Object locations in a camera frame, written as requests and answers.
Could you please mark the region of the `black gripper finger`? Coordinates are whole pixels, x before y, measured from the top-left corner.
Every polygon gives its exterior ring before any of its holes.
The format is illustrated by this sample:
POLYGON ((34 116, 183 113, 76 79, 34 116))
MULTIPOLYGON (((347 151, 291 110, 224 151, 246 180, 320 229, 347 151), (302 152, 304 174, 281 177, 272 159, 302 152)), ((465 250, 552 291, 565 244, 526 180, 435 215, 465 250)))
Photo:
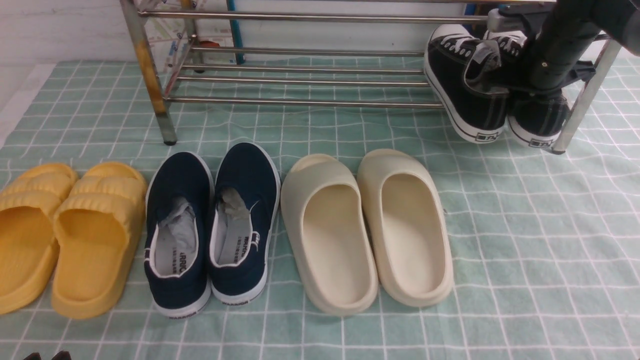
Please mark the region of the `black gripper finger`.
POLYGON ((537 34, 550 13, 551 5, 510 5, 500 8, 506 31, 519 30, 525 35, 537 34))

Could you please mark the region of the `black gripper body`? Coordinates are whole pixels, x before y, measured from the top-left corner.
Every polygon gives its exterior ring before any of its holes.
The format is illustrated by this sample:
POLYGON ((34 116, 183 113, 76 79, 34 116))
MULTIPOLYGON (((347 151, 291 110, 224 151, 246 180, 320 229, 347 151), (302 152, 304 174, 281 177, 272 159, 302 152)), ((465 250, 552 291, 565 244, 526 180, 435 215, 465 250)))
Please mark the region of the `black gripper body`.
POLYGON ((599 36, 592 23, 592 0, 558 0, 539 32, 526 35, 518 61, 500 68, 500 86, 510 91, 553 93, 596 74, 580 58, 599 36))

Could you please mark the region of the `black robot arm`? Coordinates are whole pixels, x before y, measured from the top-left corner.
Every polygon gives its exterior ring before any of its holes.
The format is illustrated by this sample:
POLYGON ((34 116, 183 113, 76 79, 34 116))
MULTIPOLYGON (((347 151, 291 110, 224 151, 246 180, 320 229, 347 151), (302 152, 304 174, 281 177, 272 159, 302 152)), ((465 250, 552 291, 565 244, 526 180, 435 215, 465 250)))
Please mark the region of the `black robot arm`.
POLYGON ((510 91, 546 95, 592 79, 593 64, 580 58, 601 33, 639 54, 637 0, 558 0, 511 6, 498 13, 500 25, 517 19, 526 35, 516 61, 489 76, 491 84, 510 91))

